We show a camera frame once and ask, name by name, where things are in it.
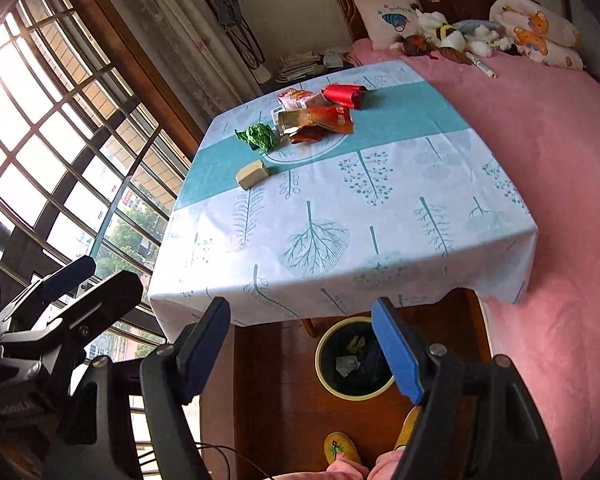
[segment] wooden floor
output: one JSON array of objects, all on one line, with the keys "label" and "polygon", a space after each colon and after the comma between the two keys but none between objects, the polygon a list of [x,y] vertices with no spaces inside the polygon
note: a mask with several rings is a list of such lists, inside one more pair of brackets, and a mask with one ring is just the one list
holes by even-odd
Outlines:
[{"label": "wooden floor", "polygon": [[[429,343],[440,342],[463,358],[480,359],[478,342],[484,337],[474,328],[464,290],[450,292],[437,304],[400,312],[405,320],[420,326]],[[313,321],[324,333],[341,319]],[[332,431],[347,433],[363,463],[371,468],[378,455],[394,448],[411,409],[395,384],[379,397],[362,402],[331,395],[315,373],[318,341],[307,335],[300,321],[236,328],[236,445],[270,475],[324,470],[322,446]],[[262,477],[241,460],[237,465],[240,480]]]}]

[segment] table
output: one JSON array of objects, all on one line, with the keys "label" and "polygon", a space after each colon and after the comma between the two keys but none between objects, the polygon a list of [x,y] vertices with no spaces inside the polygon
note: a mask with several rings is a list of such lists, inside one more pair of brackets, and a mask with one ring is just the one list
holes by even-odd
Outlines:
[{"label": "table", "polygon": [[538,228],[477,133],[401,61],[321,76],[365,84],[354,133],[281,144],[272,176],[243,191],[258,153],[234,136],[271,122],[269,94],[216,117],[180,191],[149,298],[173,340],[214,296],[232,322],[342,316],[373,299],[435,303],[458,286],[516,303]]}]

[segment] bee plush toy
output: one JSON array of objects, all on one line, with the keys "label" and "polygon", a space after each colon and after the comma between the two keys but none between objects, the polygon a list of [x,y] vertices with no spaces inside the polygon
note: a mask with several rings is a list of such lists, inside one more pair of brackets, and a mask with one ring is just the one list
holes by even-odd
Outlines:
[{"label": "bee plush toy", "polygon": [[441,12],[421,12],[416,10],[420,27],[424,30],[427,41],[436,47],[450,46],[458,52],[466,49],[466,40],[462,32],[455,30],[446,22]]}]

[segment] red wrapper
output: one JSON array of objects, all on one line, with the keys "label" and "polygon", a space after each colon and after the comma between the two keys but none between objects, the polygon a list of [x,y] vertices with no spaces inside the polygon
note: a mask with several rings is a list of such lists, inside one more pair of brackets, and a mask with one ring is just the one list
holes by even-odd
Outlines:
[{"label": "red wrapper", "polygon": [[362,85],[327,85],[322,89],[322,95],[332,103],[336,103],[347,108],[360,108],[362,92],[366,92],[366,87]]}]

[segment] stuffed animal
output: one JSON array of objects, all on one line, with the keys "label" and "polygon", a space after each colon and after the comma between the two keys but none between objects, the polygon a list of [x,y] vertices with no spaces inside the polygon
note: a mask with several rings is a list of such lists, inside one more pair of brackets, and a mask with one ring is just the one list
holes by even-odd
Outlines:
[{"label": "stuffed animal", "polygon": [[458,52],[465,50],[466,40],[462,32],[451,27],[444,14],[441,12],[421,12],[419,9],[416,9],[416,14],[427,41],[433,46],[450,46]]},{"label": "stuffed animal", "polygon": [[427,41],[437,48],[450,46],[458,52],[468,51],[479,57],[491,57],[494,48],[508,50],[511,47],[510,40],[501,40],[496,30],[489,30],[484,25],[479,25],[471,33],[463,35],[449,25],[444,14],[440,12],[416,10],[416,14]]},{"label": "stuffed animal", "polygon": [[431,52],[431,46],[427,43],[424,36],[414,35],[403,38],[402,36],[396,36],[394,43],[391,44],[390,49],[399,50],[405,56],[426,56]]}]

